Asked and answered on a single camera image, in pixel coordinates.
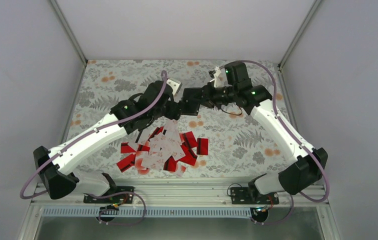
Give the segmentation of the black card holder wallet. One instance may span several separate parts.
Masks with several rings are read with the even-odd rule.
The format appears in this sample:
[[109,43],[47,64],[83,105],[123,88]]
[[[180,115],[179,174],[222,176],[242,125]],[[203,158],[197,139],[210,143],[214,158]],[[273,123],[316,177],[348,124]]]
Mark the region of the black card holder wallet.
[[203,102],[203,89],[201,87],[185,88],[179,102],[181,115],[197,116]]

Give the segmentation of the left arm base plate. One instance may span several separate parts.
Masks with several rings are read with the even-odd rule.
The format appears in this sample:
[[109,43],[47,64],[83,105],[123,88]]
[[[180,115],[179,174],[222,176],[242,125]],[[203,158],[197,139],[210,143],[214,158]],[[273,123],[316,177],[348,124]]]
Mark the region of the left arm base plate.
[[101,198],[85,195],[85,204],[131,204],[133,202],[134,186],[117,186],[109,189]]

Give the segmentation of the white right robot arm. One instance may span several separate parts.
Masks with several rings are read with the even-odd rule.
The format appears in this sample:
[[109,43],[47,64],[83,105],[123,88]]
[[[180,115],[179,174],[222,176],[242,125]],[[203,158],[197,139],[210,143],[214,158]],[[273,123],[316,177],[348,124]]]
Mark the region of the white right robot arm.
[[263,85],[253,84],[246,61],[217,66],[208,73],[211,80],[202,88],[202,105],[220,108],[236,104],[264,128],[291,163],[279,173],[266,173],[249,182],[249,200],[259,204],[269,193],[301,194],[305,188],[321,179],[325,182],[326,198],[330,191],[324,171],[328,153],[322,147],[314,147],[297,132],[278,109],[274,94]]

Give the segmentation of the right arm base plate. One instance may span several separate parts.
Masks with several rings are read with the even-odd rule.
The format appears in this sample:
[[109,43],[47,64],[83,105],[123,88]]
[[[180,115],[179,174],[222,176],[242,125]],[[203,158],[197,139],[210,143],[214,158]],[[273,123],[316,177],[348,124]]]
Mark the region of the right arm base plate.
[[278,205],[280,203],[276,192],[267,195],[254,194],[248,187],[231,187],[228,194],[233,205]]

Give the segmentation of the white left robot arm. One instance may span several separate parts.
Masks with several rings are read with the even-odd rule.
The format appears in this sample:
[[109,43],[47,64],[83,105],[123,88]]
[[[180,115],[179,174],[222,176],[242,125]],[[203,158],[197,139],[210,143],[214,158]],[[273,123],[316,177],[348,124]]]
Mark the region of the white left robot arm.
[[181,107],[174,100],[182,83],[170,78],[150,83],[143,93],[120,100],[94,125],[50,149],[33,151],[36,172],[52,200],[77,192],[97,196],[108,203],[116,197],[116,185],[107,173],[92,174],[77,170],[83,160],[108,145],[141,131],[160,117],[176,118]]

